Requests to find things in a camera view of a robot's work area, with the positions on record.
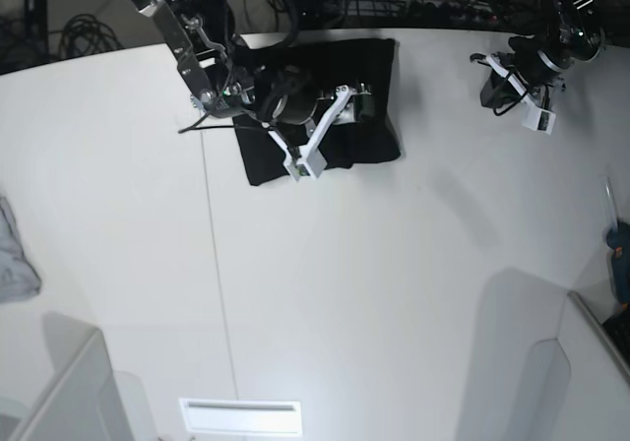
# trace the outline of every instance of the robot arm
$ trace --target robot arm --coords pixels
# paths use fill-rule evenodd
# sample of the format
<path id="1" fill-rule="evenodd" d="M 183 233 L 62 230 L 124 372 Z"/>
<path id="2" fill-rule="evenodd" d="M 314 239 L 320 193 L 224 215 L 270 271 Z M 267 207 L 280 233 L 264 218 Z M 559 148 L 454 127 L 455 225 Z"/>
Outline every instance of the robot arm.
<path id="1" fill-rule="evenodd" d="M 523 102 L 523 125 L 550 134 L 555 122 L 553 91 L 564 88 L 562 75 L 576 60 L 590 61 L 604 45 L 594 0 L 540 0 L 546 30 L 535 37 L 516 36 L 514 52 L 473 54 L 472 62 L 492 69 L 481 91 L 481 105 L 501 116 Z"/>
<path id="2" fill-rule="evenodd" d="M 290 64 L 285 50 L 297 37 L 298 23 L 291 0 L 284 0 L 291 32 L 278 44 L 256 51 L 235 35 L 226 0 L 132 1 L 156 23 L 204 118 L 247 114 L 256 119 L 284 151 L 284 167 L 296 180 L 317 178 L 326 167 L 318 147 L 331 125 L 369 115 L 370 101 L 359 98 L 370 96 L 369 86 L 357 80 L 327 92 L 308 71 Z M 269 55 L 260 55 L 261 50 Z M 276 128 L 279 123 L 304 127 L 308 144 L 288 144 Z"/>

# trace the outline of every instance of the floor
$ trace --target floor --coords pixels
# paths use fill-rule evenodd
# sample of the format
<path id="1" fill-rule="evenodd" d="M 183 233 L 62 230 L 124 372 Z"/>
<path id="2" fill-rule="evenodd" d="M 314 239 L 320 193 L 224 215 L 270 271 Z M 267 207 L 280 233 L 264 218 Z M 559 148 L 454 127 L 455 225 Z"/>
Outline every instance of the floor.
<path id="1" fill-rule="evenodd" d="M 234 11 L 238 32 L 275 30 L 273 12 L 265 0 L 247 0 L 246 4 L 244 0 L 228 1 Z M 22 6 L 23 0 L 0 0 L 0 15 L 19 18 Z M 110 25 L 127 48 L 162 42 L 153 22 L 140 15 L 130 0 L 48 0 L 49 29 L 61 30 L 70 18 L 80 13 L 92 13 Z M 54 46 L 56 41 L 53 37 L 51 45 Z"/>

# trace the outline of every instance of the blue object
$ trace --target blue object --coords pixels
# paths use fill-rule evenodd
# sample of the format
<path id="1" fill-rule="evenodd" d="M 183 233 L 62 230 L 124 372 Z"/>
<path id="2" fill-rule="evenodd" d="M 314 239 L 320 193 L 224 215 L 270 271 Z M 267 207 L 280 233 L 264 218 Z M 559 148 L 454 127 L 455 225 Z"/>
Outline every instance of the blue object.
<path id="1" fill-rule="evenodd" d="M 611 229 L 606 235 L 606 244 L 612 249 L 610 267 L 617 301 L 622 305 L 630 304 L 630 224 L 617 222 L 617 229 Z"/>

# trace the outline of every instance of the table surface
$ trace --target table surface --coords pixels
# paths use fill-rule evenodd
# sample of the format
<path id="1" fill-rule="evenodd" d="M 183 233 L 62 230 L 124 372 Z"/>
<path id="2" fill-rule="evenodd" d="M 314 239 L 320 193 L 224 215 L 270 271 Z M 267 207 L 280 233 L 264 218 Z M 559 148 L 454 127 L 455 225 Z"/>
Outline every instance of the table surface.
<path id="1" fill-rule="evenodd" d="M 398 42 L 404 156 L 298 184 L 250 187 L 231 131 L 175 134 L 197 115 L 163 45 L 0 78 L 0 190 L 44 280 L 0 311 L 2 347 L 11 324 L 45 349 L 50 311 L 99 325 L 177 441 L 177 397 L 300 400 L 308 441 L 502 439 L 566 289 L 607 285 L 601 176 L 627 210 L 630 52 L 567 75 L 547 136 L 479 105 L 469 56 L 506 35 L 302 40 L 364 36 Z M 54 369 L 30 350 L 0 373 Z M 4 379 L 28 404 L 37 381 Z"/>

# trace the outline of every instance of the white panel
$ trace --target white panel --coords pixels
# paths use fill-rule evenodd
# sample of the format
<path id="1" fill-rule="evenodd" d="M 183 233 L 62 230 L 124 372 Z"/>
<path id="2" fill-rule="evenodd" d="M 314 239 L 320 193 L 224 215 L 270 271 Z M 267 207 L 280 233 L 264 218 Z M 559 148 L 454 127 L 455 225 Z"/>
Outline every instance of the white panel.
<path id="1" fill-rule="evenodd" d="M 302 435 L 298 402 L 229 402 L 181 399 L 181 410 L 191 433 L 247 436 Z"/>
<path id="2" fill-rule="evenodd" d="M 113 380 L 107 348 L 94 331 L 60 370 L 11 441 L 135 441 Z"/>

